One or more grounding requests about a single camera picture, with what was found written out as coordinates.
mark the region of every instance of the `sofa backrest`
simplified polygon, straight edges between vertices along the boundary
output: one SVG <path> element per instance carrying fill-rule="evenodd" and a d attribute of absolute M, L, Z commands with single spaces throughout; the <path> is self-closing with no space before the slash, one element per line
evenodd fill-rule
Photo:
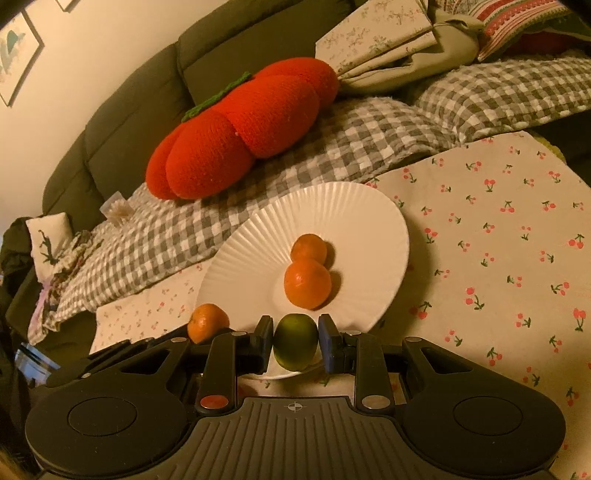
<path fill-rule="evenodd" d="M 47 182 L 43 213 L 68 213 L 74 231 L 94 228 L 109 196 L 142 184 L 150 155 L 187 110 L 245 71 L 313 57 L 316 41 L 364 1 L 229 0 L 198 20 L 96 111 Z"/>

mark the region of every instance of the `patterned pillow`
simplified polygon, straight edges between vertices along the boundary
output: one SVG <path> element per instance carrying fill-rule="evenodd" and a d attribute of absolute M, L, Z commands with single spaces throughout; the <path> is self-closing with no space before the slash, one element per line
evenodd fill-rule
<path fill-rule="evenodd" d="M 568 15 L 558 0 L 439 0 L 446 12 L 471 15 L 484 22 L 479 61 L 493 60 L 509 42 L 533 25 Z"/>
<path fill-rule="evenodd" d="M 72 229 L 65 213 L 27 220 L 31 235 L 31 256 L 39 283 L 49 280 L 65 247 L 72 240 Z"/>

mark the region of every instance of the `tangerine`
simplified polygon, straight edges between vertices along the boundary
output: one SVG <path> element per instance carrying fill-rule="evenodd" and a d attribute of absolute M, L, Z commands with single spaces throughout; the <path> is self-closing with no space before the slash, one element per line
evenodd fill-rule
<path fill-rule="evenodd" d="M 213 303 L 204 303 L 191 314 L 187 333 L 193 343 L 201 343 L 214 336 L 218 330 L 229 326 L 230 319 L 226 312 Z"/>
<path fill-rule="evenodd" d="M 300 236 L 291 247 L 290 258 L 292 262 L 300 258 L 312 258 L 324 265 L 328 251 L 326 243 L 318 235 L 306 233 Z"/>
<path fill-rule="evenodd" d="M 300 258 L 287 267 L 283 288 L 293 305 L 314 310 L 329 297 L 332 280 L 324 265 L 311 258 Z"/>

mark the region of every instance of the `floral fabric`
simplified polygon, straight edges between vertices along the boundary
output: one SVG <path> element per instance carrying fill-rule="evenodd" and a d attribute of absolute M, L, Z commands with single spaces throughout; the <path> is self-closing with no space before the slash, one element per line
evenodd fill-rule
<path fill-rule="evenodd" d="M 316 42 L 316 58 L 342 75 L 430 30 L 431 21 L 418 0 L 368 0 Z M 435 43 L 428 35 L 398 58 Z"/>

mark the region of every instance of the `circular pad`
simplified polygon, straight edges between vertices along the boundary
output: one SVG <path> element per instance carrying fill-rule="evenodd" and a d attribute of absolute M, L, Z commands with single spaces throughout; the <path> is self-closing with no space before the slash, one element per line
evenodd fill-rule
<path fill-rule="evenodd" d="M 521 410 L 496 397 L 468 398 L 456 405 L 453 415 L 462 427 L 478 435 L 506 435 L 521 425 Z"/>
<path fill-rule="evenodd" d="M 122 432 L 135 421 L 137 415 L 135 407 L 125 400 L 99 397 L 75 406 L 68 415 L 68 422 L 82 435 L 104 437 Z"/>

